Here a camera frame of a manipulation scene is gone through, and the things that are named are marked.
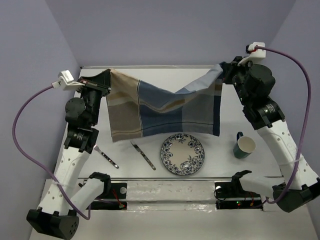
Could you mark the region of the blue beige checked cloth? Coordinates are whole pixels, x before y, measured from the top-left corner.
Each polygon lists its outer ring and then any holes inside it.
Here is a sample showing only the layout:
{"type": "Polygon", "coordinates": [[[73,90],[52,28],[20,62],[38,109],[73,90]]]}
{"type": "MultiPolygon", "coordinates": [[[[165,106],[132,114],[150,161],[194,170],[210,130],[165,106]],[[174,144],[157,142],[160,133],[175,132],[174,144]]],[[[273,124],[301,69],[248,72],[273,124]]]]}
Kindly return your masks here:
{"type": "Polygon", "coordinates": [[[178,132],[219,136],[223,77],[216,64],[171,92],[111,69],[106,102],[112,141],[178,132]]]}

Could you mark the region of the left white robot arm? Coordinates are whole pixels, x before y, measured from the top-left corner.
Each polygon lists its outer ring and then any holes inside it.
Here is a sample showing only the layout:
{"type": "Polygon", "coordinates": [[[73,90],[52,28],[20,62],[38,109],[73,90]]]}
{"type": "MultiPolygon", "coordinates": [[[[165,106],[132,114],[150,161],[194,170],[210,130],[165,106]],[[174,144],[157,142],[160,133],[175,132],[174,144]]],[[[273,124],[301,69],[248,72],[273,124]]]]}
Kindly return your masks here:
{"type": "Polygon", "coordinates": [[[111,191],[110,176],[94,172],[89,182],[74,193],[79,174],[98,139],[99,131],[94,127],[98,123],[101,99],[111,89],[110,70],[78,80],[74,80],[69,70],[64,70],[51,87],[75,90],[80,96],[65,104],[67,132],[58,168],[44,198],[37,209],[28,212],[26,220],[40,234],[70,240],[79,227],[80,217],[90,218],[83,214],[87,207],[97,197],[104,198],[111,191]]]}

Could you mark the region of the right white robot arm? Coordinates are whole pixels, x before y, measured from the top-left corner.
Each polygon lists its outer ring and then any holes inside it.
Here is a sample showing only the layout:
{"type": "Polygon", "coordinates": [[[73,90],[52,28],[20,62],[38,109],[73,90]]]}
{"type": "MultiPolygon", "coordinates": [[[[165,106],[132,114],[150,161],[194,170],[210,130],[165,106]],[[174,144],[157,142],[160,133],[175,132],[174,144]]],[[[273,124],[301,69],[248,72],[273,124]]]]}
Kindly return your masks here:
{"type": "Polygon", "coordinates": [[[223,82],[233,85],[245,118],[267,144],[283,180],[243,170],[232,176],[230,190],[235,196],[253,192],[273,199],[281,210],[290,213],[320,195],[320,177],[298,152],[285,115],[269,96],[276,83],[272,71],[252,61],[242,63],[242,59],[237,56],[230,63],[220,63],[223,82]]]}

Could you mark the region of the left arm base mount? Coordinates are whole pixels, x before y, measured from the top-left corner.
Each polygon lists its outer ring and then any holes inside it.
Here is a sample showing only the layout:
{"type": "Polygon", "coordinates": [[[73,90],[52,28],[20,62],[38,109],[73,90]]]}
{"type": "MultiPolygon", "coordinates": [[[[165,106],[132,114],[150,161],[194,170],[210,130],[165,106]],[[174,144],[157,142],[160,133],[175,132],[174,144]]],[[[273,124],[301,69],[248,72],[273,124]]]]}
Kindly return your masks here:
{"type": "Polygon", "coordinates": [[[91,203],[91,210],[119,211],[127,209],[127,188],[126,182],[112,182],[111,177],[105,173],[94,172],[87,179],[78,183],[82,188],[89,179],[98,179],[104,183],[103,193],[91,203]]]}

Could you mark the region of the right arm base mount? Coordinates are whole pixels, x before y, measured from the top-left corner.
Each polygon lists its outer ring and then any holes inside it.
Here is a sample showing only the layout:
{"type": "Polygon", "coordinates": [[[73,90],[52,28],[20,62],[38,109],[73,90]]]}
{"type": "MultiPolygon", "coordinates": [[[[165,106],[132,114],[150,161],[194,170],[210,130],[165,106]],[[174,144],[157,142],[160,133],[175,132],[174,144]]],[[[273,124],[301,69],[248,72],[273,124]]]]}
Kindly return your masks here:
{"type": "Polygon", "coordinates": [[[213,196],[217,210],[263,210],[263,201],[259,194],[243,190],[240,178],[250,174],[250,170],[236,172],[230,181],[214,183],[213,196]]]}

